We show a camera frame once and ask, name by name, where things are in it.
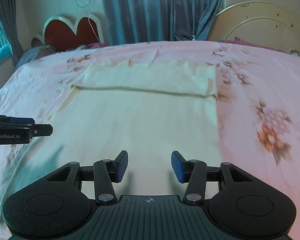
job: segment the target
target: pillow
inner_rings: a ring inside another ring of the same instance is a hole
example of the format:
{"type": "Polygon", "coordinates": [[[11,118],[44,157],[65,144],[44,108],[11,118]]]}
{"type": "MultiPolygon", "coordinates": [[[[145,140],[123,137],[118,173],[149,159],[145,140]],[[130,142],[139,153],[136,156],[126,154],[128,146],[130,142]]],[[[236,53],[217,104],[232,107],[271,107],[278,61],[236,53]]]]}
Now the pillow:
{"type": "Polygon", "coordinates": [[[269,49],[269,50],[274,50],[274,51],[286,53],[285,51],[282,51],[282,50],[279,50],[279,49],[272,49],[272,48],[269,48],[269,47],[259,46],[257,44],[253,44],[253,43],[243,41],[239,37],[234,38],[234,44],[244,45],[244,46],[249,46],[249,47],[255,47],[255,48],[269,49]]]}
{"type": "Polygon", "coordinates": [[[22,65],[35,61],[36,59],[55,54],[55,48],[52,46],[39,46],[32,49],[27,49],[16,65],[16,69],[22,65]]]}
{"type": "Polygon", "coordinates": [[[86,46],[86,49],[99,49],[103,47],[107,47],[108,45],[100,42],[92,43],[86,46]]]}
{"type": "Polygon", "coordinates": [[[292,49],[290,51],[290,54],[293,55],[293,56],[295,56],[295,57],[300,57],[300,51],[297,51],[295,49],[292,49]]]}
{"type": "Polygon", "coordinates": [[[235,44],[234,41],[229,41],[229,40],[222,40],[220,41],[222,43],[230,43],[230,44],[235,44]]]}
{"type": "Polygon", "coordinates": [[[82,49],[85,49],[85,48],[86,48],[86,45],[80,45],[76,49],[67,49],[66,52],[68,52],[68,51],[74,51],[74,50],[82,50],[82,49]]]}

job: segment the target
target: crosshair logo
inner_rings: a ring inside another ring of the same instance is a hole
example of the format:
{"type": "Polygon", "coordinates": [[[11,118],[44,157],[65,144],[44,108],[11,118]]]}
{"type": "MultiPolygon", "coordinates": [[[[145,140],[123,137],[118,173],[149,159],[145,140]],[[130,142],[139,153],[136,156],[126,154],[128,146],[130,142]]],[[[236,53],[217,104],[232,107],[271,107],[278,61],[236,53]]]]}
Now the crosshair logo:
{"type": "Polygon", "coordinates": [[[153,198],[147,198],[146,201],[147,201],[149,204],[151,204],[151,203],[154,201],[154,199],[153,199],[153,198]]]}

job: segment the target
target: cream metal headboard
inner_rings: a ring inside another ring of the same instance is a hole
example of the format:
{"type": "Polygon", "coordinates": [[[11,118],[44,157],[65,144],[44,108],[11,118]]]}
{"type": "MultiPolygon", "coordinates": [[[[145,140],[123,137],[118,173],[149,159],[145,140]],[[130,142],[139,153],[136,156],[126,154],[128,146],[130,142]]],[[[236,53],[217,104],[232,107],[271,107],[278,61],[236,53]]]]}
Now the cream metal headboard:
{"type": "Polygon", "coordinates": [[[300,19],[292,11],[264,1],[247,1],[217,14],[208,41],[242,40],[289,52],[300,51],[300,19]]]}

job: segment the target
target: ribbed black plate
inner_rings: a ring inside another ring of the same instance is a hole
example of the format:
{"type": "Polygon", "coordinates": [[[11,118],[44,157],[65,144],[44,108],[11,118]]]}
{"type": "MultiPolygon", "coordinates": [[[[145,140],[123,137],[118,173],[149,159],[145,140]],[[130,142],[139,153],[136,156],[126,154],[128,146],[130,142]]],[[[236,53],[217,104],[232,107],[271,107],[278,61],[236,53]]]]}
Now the ribbed black plate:
{"type": "MultiPolygon", "coordinates": [[[[20,240],[14,236],[11,240],[20,240]]],[[[61,240],[237,240],[216,228],[200,207],[178,196],[122,196],[96,209],[79,230],[61,240]]],[[[288,240],[287,236],[277,240],[288,240]]]]}

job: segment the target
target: cream towel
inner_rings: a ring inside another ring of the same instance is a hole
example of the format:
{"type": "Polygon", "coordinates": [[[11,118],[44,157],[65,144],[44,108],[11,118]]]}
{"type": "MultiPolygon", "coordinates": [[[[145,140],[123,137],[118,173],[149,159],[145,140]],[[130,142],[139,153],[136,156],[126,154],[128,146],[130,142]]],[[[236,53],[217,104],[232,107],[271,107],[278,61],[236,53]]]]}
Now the cream towel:
{"type": "MultiPolygon", "coordinates": [[[[129,164],[114,184],[118,197],[183,195],[186,185],[174,175],[172,151],[210,166],[221,162],[216,95],[214,66],[91,64],[50,121],[53,134],[24,152],[4,198],[65,163],[93,165],[121,150],[129,164]]],[[[83,183],[82,192],[94,198],[93,183],[83,183]]],[[[217,185],[208,185],[206,198],[216,192],[217,185]]]]}
{"type": "Polygon", "coordinates": [[[192,62],[91,64],[73,85],[83,89],[125,89],[191,96],[217,95],[216,66],[192,62]]]}

